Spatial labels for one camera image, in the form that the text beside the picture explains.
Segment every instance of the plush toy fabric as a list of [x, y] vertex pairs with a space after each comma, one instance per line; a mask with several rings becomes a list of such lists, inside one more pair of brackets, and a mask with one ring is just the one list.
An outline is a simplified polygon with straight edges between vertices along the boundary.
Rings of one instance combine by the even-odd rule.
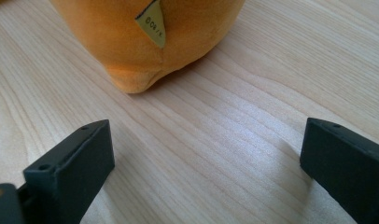
[[[144, 91], [204, 56], [227, 34], [244, 1], [51, 0], [114, 83], [129, 93]], [[160, 9], [163, 24], [156, 27], [149, 16], [144, 24], [163, 35], [162, 46], [137, 21], [151, 6]], [[162, 26], [163, 34], [157, 30]]]

